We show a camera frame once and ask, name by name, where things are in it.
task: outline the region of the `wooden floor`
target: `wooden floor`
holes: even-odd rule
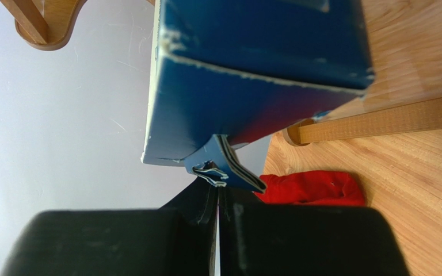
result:
[[[362,0],[376,81],[326,120],[442,97],[442,0]],[[293,147],[272,137],[264,174],[352,173],[393,227],[413,275],[442,276],[442,130]]]
[[[413,275],[442,275],[442,130],[293,147],[272,137],[264,174],[346,171],[388,219]]]

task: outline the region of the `white wall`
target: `white wall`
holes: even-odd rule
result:
[[[156,208],[193,177],[140,162],[153,7],[89,0],[63,49],[43,52],[0,3],[0,270],[46,209]],[[239,152],[260,174],[268,138]]]

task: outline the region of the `folded blue cardboard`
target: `folded blue cardboard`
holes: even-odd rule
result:
[[[244,145],[366,94],[360,1],[161,0],[143,162],[183,166],[214,134]]]

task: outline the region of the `red fabric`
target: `red fabric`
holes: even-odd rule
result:
[[[267,190],[265,194],[255,194],[265,203],[365,206],[362,191],[346,172],[307,171],[260,178],[267,184]]]

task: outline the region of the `gray surface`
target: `gray surface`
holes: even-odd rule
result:
[[[71,41],[38,51],[0,3],[0,270],[46,209],[156,208],[193,179],[142,164],[153,7],[88,1]],[[255,174],[269,138],[240,149]]]

